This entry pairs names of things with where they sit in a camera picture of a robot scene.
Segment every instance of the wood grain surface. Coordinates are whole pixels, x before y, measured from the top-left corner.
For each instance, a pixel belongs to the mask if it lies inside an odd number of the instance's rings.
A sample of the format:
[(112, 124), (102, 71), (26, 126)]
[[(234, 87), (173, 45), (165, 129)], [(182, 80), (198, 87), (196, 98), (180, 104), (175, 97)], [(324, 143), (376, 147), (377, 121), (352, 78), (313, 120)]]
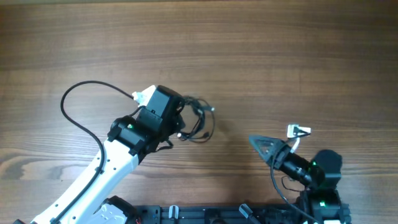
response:
[[(297, 122), (313, 128), (301, 156), (343, 156), (338, 189), (353, 223), (396, 223), (397, 9), (331, 0), (0, 7), (0, 223), (31, 221), (98, 151), (59, 108), (83, 80), (128, 92), (165, 85), (216, 108), (208, 144), (173, 138), (175, 149), (147, 156), (115, 188), (133, 205), (282, 203), (248, 136), (284, 138)], [(136, 104), (87, 85), (66, 107), (105, 140)]]

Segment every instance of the white plastic clip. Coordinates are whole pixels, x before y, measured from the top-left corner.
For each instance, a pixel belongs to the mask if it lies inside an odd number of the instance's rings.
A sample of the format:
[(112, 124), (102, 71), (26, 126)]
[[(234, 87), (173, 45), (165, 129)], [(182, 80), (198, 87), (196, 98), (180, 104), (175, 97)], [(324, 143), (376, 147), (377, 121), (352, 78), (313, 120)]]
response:
[(132, 93), (132, 97), (134, 97), (134, 100), (137, 101), (137, 103), (139, 103), (138, 106), (146, 106), (148, 105), (148, 102), (152, 97), (152, 95), (154, 94), (155, 90), (156, 86), (151, 85), (142, 92), (135, 91), (134, 93)]
[(294, 145), (292, 146), (291, 153), (294, 153), (300, 144), (300, 138), (305, 137), (311, 134), (311, 128), (308, 127), (300, 127), (299, 124), (289, 124), (287, 126), (287, 137), (288, 138), (296, 138)]
[(169, 218), (173, 218), (173, 219), (178, 219), (178, 213), (180, 211), (180, 208), (176, 205), (172, 205), (169, 208)]

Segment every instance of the cable connector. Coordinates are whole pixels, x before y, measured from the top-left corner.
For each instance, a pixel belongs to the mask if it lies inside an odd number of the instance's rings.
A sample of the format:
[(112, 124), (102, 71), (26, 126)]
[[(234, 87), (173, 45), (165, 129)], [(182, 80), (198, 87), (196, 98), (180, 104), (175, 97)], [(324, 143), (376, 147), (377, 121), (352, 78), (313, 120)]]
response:
[(308, 127), (300, 127), (299, 124), (289, 124), (287, 126), (287, 137), (289, 139), (296, 139), (292, 149), (290, 150), (291, 153), (294, 153), (300, 144), (300, 138), (304, 138), (311, 134), (311, 128)]
[(311, 134), (311, 128), (300, 127), (299, 124), (289, 124), (287, 126), (288, 138), (302, 138)]
[(150, 98), (156, 91), (156, 86), (151, 85), (150, 87), (146, 88), (142, 92), (137, 92), (135, 91), (132, 93), (132, 97), (134, 97), (134, 100), (139, 103), (139, 106), (147, 106)]

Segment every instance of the black plastic part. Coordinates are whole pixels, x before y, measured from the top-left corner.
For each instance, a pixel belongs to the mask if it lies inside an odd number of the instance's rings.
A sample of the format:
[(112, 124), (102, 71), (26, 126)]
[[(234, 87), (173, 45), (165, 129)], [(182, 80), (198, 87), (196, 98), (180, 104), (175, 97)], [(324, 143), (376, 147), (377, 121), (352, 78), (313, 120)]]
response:
[(250, 216), (249, 216), (249, 221), (250, 221), (252, 224), (261, 224), (261, 222), (260, 222), (254, 215), (250, 215)]
[(349, 205), (341, 203), (337, 190), (303, 191), (296, 203), (316, 220), (339, 220), (340, 223), (351, 224)]
[(118, 196), (113, 196), (105, 200), (105, 203), (114, 205), (123, 212), (123, 215), (127, 217), (127, 220), (135, 220), (137, 216), (136, 209), (127, 201), (119, 198)]
[(20, 220), (15, 220), (15, 222), (13, 224), (25, 224), (25, 223)]
[(149, 153), (155, 152), (160, 142), (180, 131), (184, 122), (180, 115), (183, 98), (178, 93), (158, 86), (146, 107), (139, 108), (137, 118), (125, 116), (116, 119), (111, 125), (108, 140), (117, 140), (136, 154), (139, 163)]
[(171, 217), (171, 219), (175, 219), (175, 213), (176, 213), (177, 211), (176, 211), (176, 209), (175, 209), (175, 206), (173, 206), (173, 210), (172, 210), (172, 213), (171, 213), (171, 215), (170, 215), (170, 213), (169, 213), (169, 218)]
[(274, 169), (279, 170), (285, 158), (290, 153), (290, 146), (286, 142), (264, 136), (249, 136), (249, 141), (253, 148), (259, 153), (260, 157), (267, 163), (272, 165), (272, 159), (277, 155), (275, 160)]
[(341, 179), (341, 166), (343, 157), (329, 149), (319, 151), (311, 160), (310, 175), (316, 177), (314, 189), (335, 189)]
[(162, 209), (160, 206), (136, 206), (142, 224), (160, 224)]
[[(253, 217), (262, 224), (298, 224), (298, 216), (288, 205), (266, 205), (252, 207)], [(158, 224), (247, 224), (248, 220), (235, 207), (180, 207), (177, 220), (169, 219), (169, 208), (161, 208)]]
[(287, 174), (290, 178), (299, 181), (304, 186), (308, 186), (312, 182), (312, 177), (307, 172), (309, 166), (310, 163), (306, 159), (288, 152), (279, 170)]

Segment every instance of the black cable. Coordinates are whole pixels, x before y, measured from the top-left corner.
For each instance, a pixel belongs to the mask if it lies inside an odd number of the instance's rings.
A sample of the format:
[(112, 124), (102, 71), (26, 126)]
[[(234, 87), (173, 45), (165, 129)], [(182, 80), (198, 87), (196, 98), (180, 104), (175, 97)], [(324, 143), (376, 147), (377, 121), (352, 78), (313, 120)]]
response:
[(173, 143), (170, 140), (166, 140), (165, 142), (168, 144), (168, 146), (162, 146), (156, 152), (164, 149), (172, 149), (174, 147)]
[(281, 179), (281, 181), (282, 181), (282, 186), (284, 186), (284, 189), (286, 189), (286, 190), (291, 190), (291, 191), (294, 191), (294, 192), (300, 192), (299, 190), (295, 190), (295, 189), (291, 189), (291, 188), (286, 187), (286, 185), (285, 185), (285, 183), (284, 183), (284, 179), (285, 179), (286, 177), (289, 177), (289, 176), (285, 175), (285, 176), (283, 176), (282, 179)]
[(279, 149), (274, 156), (272, 156), (272, 164), (271, 164), (271, 181), (272, 184), (274, 184), (274, 188), (275, 190), (278, 192), (278, 194), (280, 195), (280, 197), (283, 199), (283, 201), (286, 202), (286, 204), (288, 204), (289, 206), (291, 206), (292, 208), (294, 208), (296, 211), (298, 211), (300, 214), (302, 214), (303, 216), (319, 223), (319, 224), (323, 224), (323, 222), (319, 222), (318, 220), (316, 220), (314, 217), (312, 217), (311, 215), (307, 214), (306, 212), (302, 211), (301, 209), (299, 209), (297, 206), (289, 203), (289, 201), (285, 198), (285, 196), (283, 195), (283, 193), (280, 191), (280, 189), (278, 188), (276, 181), (275, 181), (275, 177), (274, 177), (274, 165), (275, 165), (275, 160), (279, 154), (281, 149)]
[[(189, 133), (184, 133), (181, 132), (182, 138), (180, 139), (181, 141), (186, 141), (189, 140), (194, 143), (205, 143), (213, 137), (215, 128), (216, 128), (216, 119), (214, 116), (214, 112), (211, 110), (210, 104), (201, 98), (194, 98), (192, 96), (184, 96), (185, 100), (185, 105), (189, 105), (192, 107), (193, 113), (195, 113), (198, 116), (198, 120), (193, 126), (192, 130)], [(200, 101), (204, 102), (206, 106), (202, 106)], [(205, 111), (209, 111), (211, 114), (211, 118), (213, 120), (213, 127), (211, 129), (211, 132), (205, 132), (203, 136), (200, 137), (195, 137), (196, 134), (198, 134), (206, 124), (206, 115)]]
[(102, 145), (102, 142), (100, 141), (100, 139), (98, 139), (98, 137), (92, 133), (90, 130), (88, 130), (87, 128), (83, 127), (81, 124), (77, 123), (76, 121), (74, 121), (73, 119), (71, 119), (71, 117), (69, 117), (69, 115), (67, 115), (67, 113), (65, 112), (65, 109), (63, 107), (63, 103), (65, 101), (65, 98), (67, 97), (67, 95), (76, 87), (81, 86), (81, 85), (85, 85), (85, 84), (100, 84), (100, 85), (105, 85), (108, 87), (111, 87), (112, 89), (122, 93), (123, 95), (134, 99), (130, 94), (126, 93), (125, 91), (119, 89), (116, 86), (110, 85), (108, 83), (105, 82), (101, 82), (101, 81), (85, 81), (85, 82), (80, 82), (77, 84), (74, 84), (73, 86), (71, 86), (62, 96), (61, 98), (61, 112), (63, 114), (63, 116), (70, 121), (72, 124), (74, 124), (75, 126), (77, 126), (78, 128), (82, 129), (84, 132), (86, 132), (87, 134), (89, 134), (91, 137), (93, 137), (93, 139), (97, 142), (98, 146), (99, 146), (99, 150), (101, 151), (101, 161), (99, 162), (99, 167), (96, 169), (96, 172), (94, 174), (94, 176), (91, 178), (91, 180), (87, 183), (87, 185), (83, 188), (83, 190), (81, 190), (81, 192), (69, 203), (68, 206), (65, 207), (64, 210), (62, 210), (62, 212), (59, 213), (59, 215), (53, 219), (51, 221), (51, 224), (56, 224), (59, 222), (59, 220), (64, 216), (64, 214), (66, 214), (70, 208), (72, 208), (72, 206), (80, 199), (80, 197), (90, 188), (90, 186), (93, 184), (93, 182), (95, 181), (95, 179), (97, 178), (97, 176), (100, 175), (100, 173), (103, 170), (104, 167), (104, 160), (105, 160), (105, 150), (104, 150), (104, 146)]
[(137, 113), (138, 111), (140, 111), (141, 109), (143, 109), (143, 108), (145, 108), (145, 106), (139, 106), (134, 112), (132, 112), (131, 114), (129, 114), (129, 116), (134, 116), (134, 115), (136, 115), (136, 113)]

